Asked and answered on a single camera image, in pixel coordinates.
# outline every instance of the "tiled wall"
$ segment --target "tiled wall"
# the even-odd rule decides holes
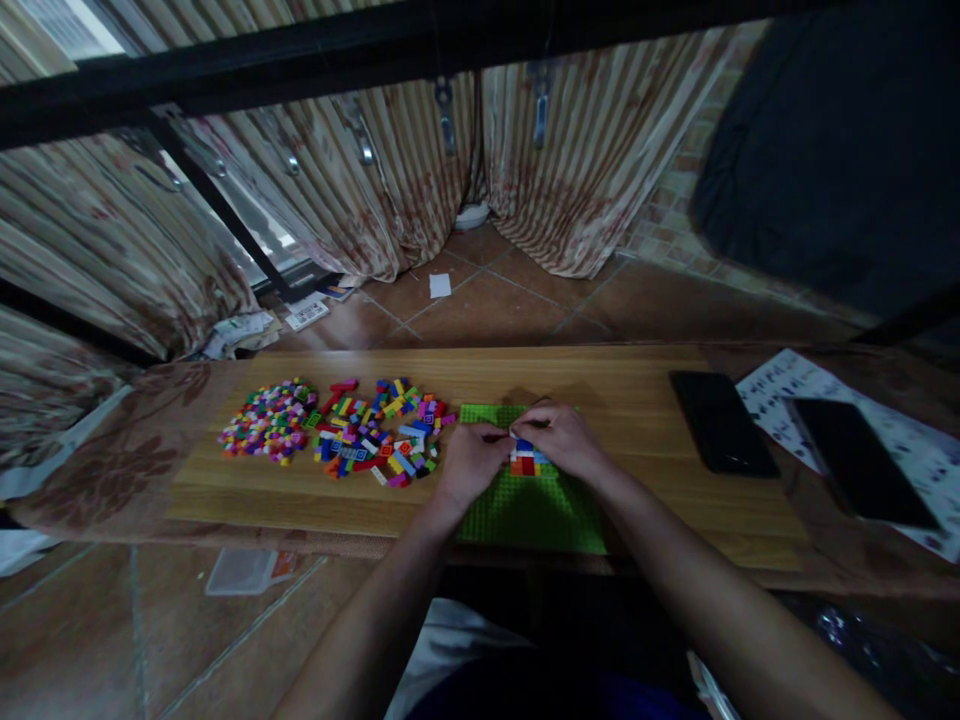
[[[741,28],[727,67],[687,129],[677,154],[637,213],[620,252],[671,270],[708,277],[746,292],[836,317],[859,327],[872,327],[878,320],[868,313],[716,257],[694,228],[690,203],[700,169],[710,152],[717,122],[767,23],[747,23]]]

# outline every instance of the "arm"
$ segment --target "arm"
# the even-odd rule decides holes
[[[899,717],[769,593],[619,468],[573,408],[545,401],[513,430],[592,490],[744,717]]]
[[[514,441],[493,425],[457,427],[437,491],[333,619],[274,718],[383,717],[457,527],[513,447]]]

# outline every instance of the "hand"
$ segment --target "hand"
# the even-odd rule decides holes
[[[511,429],[554,465],[581,480],[599,479],[613,466],[590,426],[569,405],[541,400],[517,418]]]
[[[443,477],[437,494],[465,514],[473,501],[490,487],[494,476],[510,459],[516,441],[496,425],[458,425],[450,438]]]

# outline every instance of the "striped curtain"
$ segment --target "striped curtain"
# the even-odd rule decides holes
[[[540,150],[526,66],[484,70],[487,201],[497,229],[551,273],[593,277],[673,156],[736,32],[717,28],[558,59]]]
[[[139,52],[162,52],[378,4],[363,0],[101,0]],[[457,76],[456,152],[445,153],[432,84],[286,103],[192,121],[240,182],[321,266],[391,281],[443,247],[471,183],[473,77]],[[269,132],[272,118],[279,133]],[[282,138],[276,142],[276,136]],[[360,159],[369,138],[373,162]],[[300,173],[285,172],[292,151]]]
[[[16,3],[0,4],[0,85],[76,67]],[[0,277],[175,359],[256,307],[210,218],[148,182],[110,136],[0,153]],[[137,369],[0,308],[0,467],[42,459]]]

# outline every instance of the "pile of lego bricks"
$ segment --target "pile of lego bricks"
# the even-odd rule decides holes
[[[438,451],[431,438],[455,422],[456,416],[443,415],[446,405],[442,401],[429,394],[421,397],[409,384],[406,378],[378,380],[372,403],[344,397],[357,389],[358,380],[330,386],[333,395],[305,423],[318,432],[314,461],[327,463],[327,475],[337,480],[351,472],[370,470],[381,485],[407,487],[414,478],[426,477],[436,469]],[[399,428],[396,438],[380,426],[385,419],[411,413],[417,418]],[[388,469],[390,477],[385,474]]]
[[[224,457],[269,455],[273,462],[289,465],[294,451],[306,447],[304,416],[316,406],[316,388],[300,378],[250,393],[220,434]]]
[[[513,430],[510,437],[517,441],[517,446],[510,452],[510,474],[517,477],[553,477],[556,472],[554,465],[547,456],[537,450],[533,443],[517,437]]]

